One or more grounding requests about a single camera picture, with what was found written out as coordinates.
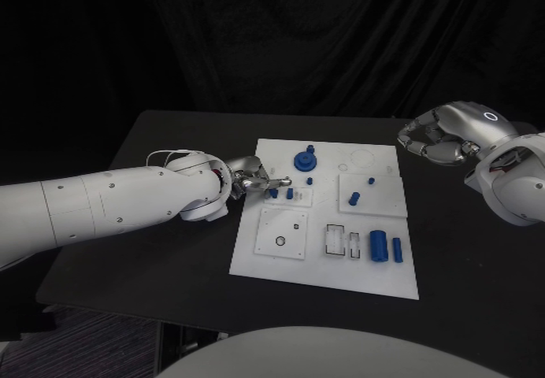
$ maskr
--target table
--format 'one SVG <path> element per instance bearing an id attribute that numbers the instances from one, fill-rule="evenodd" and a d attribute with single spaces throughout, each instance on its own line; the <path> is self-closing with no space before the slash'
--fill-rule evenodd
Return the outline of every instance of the table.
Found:
<path id="1" fill-rule="evenodd" d="M 111 169 L 154 150 L 254 154 L 258 138 L 395 144 L 408 120 L 144 112 Z M 522 134 L 529 124 L 516 123 Z M 500 220 L 441 167 L 398 147 L 420 301 L 229 276 L 242 201 L 214 222 L 166 224 L 64 248 L 38 301 L 228 333 L 312 325 L 434 347 L 511 376 L 545 370 L 544 226 Z M 150 164 L 160 164 L 160 157 Z"/>

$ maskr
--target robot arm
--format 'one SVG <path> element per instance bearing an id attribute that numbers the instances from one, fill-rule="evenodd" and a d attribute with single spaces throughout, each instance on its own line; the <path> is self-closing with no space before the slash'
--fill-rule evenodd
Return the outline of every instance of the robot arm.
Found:
<path id="1" fill-rule="evenodd" d="M 0 268 L 58 246 L 163 223 L 178 213 L 185 221 L 214 221 L 228 214 L 229 195 L 240 199 L 247 190 L 291 184 L 289 178 L 270 180 L 258 157 L 229 164 L 193 153 L 163 168 L 0 187 Z"/>
<path id="2" fill-rule="evenodd" d="M 410 133 L 426 127 L 434 144 Z M 480 160 L 466 184 L 512 224 L 545 221 L 545 134 L 519 136 L 511 122 L 475 102 L 451 102 L 413 120 L 398 133 L 405 149 L 440 165 Z"/>

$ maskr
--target dark background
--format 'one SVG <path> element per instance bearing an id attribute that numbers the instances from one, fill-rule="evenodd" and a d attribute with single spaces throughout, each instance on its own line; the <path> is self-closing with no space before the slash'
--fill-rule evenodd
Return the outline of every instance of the dark background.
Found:
<path id="1" fill-rule="evenodd" d="M 545 127 L 538 0 L 127 4 L 0 3 L 0 184 L 107 169 L 146 109 L 415 117 L 473 100 Z M 0 339 L 48 326 L 55 255 L 0 273 Z"/>

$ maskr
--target black curtain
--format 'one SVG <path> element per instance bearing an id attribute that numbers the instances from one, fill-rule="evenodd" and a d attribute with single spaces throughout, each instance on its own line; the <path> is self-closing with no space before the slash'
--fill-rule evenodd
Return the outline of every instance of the black curtain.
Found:
<path id="1" fill-rule="evenodd" d="M 542 124 L 544 2 L 153 3 L 198 109 L 415 117 L 462 99 Z"/>

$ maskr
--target blue object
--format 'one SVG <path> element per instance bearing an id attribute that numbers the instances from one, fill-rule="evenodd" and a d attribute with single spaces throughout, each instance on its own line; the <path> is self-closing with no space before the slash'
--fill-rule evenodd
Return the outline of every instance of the blue object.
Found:
<path id="1" fill-rule="evenodd" d="M 394 260 L 395 262 L 404 262 L 404 255 L 401 252 L 401 240 L 400 238 L 392 239 L 394 243 Z"/>
<path id="2" fill-rule="evenodd" d="M 310 144 L 307 147 L 307 151 L 300 152 L 296 155 L 293 160 L 293 165 L 302 172 L 309 172 L 316 168 L 316 156 L 315 156 L 315 146 Z"/>
<path id="3" fill-rule="evenodd" d="M 375 230 L 369 233 L 372 240 L 372 260 L 375 262 L 388 261 L 388 242 L 387 242 L 387 232 L 382 230 Z"/>
<path id="4" fill-rule="evenodd" d="M 349 200 L 349 204 L 352 205 L 352 206 L 355 206 L 355 204 L 358 203 L 358 200 L 361 199 L 361 194 L 355 191 L 353 193 L 352 193 L 352 197 L 351 197 L 351 200 Z"/>

